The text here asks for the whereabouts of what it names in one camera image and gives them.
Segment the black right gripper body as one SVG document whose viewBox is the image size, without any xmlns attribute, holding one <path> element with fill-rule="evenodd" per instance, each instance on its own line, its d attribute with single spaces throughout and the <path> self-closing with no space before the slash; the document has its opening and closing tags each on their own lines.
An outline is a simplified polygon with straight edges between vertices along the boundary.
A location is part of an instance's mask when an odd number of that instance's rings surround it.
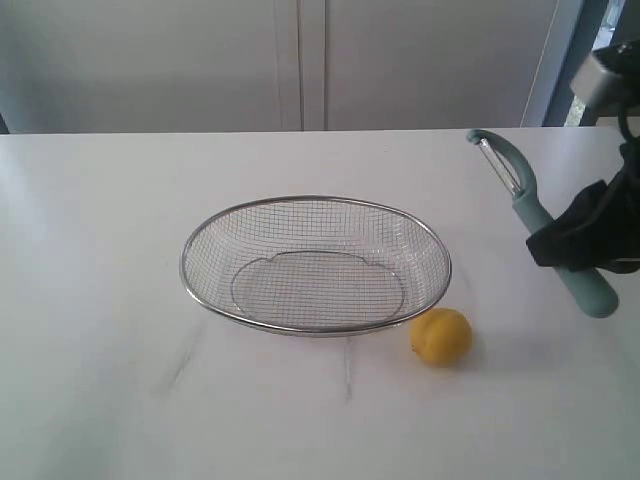
<svg viewBox="0 0 640 480">
<path fill-rule="evenodd" d="M 562 215 L 527 239 L 538 265 L 639 270 L 639 145 L 624 143 L 620 153 L 623 165 L 610 182 L 585 187 Z"/>
</svg>

